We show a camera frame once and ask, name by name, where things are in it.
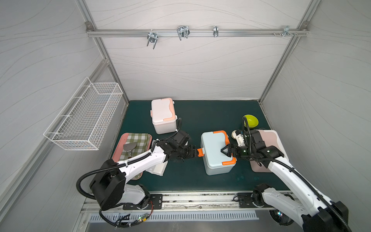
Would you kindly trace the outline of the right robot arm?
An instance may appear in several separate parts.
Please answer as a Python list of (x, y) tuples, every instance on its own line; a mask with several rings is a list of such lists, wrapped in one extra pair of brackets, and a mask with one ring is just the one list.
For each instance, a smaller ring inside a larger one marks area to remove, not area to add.
[(228, 157), (255, 161), (281, 179), (298, 201), (278, 192), (267, 184), (256, 186), (251, 194), (255, 207), (272, 206), (300, 225), (305, 232), (349, 232), (348, 208), (334, 202), (315, 188), (290, 163), (279, 135), (274, 130), (235, 130), (221, 152)]

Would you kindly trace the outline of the blue box orange handle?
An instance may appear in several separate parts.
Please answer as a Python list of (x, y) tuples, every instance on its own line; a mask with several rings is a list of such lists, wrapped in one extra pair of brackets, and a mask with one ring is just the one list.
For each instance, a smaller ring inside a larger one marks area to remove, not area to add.
[(201, 148), (198, 156), (203, 158), (205, 171), (209, 176), (229, 173), (236, 165), (234, 154), (228, 155), (223, 150), (230, 144), (224, 130), (204, 132), (201, 135)]

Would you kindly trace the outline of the gauze packet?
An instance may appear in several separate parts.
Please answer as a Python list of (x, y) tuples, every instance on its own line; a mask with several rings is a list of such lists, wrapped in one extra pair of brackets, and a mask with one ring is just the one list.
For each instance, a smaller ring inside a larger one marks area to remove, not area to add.
[(146, 169), (146, 171), (148, 173), (151, 173), (153, 175), (158, 175), (158, 176), (163, 176), (164, 172), (165, 172), (165, 169), (167, 167), (167, 164), (168, 162), (163, 162), (161, 164), (157, 164), (157, 165), (154, 165), (148, 169)]

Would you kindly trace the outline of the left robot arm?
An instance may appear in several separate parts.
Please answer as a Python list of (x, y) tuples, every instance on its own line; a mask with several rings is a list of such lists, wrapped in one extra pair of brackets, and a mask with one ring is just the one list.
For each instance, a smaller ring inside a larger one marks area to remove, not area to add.
[(189, 140), (188, 133), (178, 130), (169, 137), (156, 139), (149, 150), (133, 158), (118, 162), (108, 159), (99, 169), (79, 177), (76, 189), (84, 197), (96, 200), (100, 206), (100, 217), (111, 226), (123, 229), (139, 225), (151, 214), (146, 213), (132, 223), (125, 223), (123, 218), (109, 220), (103, 212), (125, 204), (133, 204), (141, 209), (150, 206), (153, 210), (147, 189), (142, 185), (129, 185), (128, 182), (139, 173), (169, 160), (184, 161), (198, 157), (199, 151), (189, 144)]

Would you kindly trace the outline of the pink first aid box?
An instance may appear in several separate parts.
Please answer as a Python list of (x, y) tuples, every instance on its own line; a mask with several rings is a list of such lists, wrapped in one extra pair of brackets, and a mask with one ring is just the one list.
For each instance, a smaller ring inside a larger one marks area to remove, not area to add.
[[(284, 149), (284, 146), (275, 130), (257, 130), (262, 140), (265, 142), (266, 146), (275, 146), (277, 147), (285, 156), (285, 158), (289, 161), (289, 157)], [(268, 168), (264, 166), (259, 166), (258, 163), (255, 161), (250, 161), (251, 169), (255, 173), (271, 173)]]

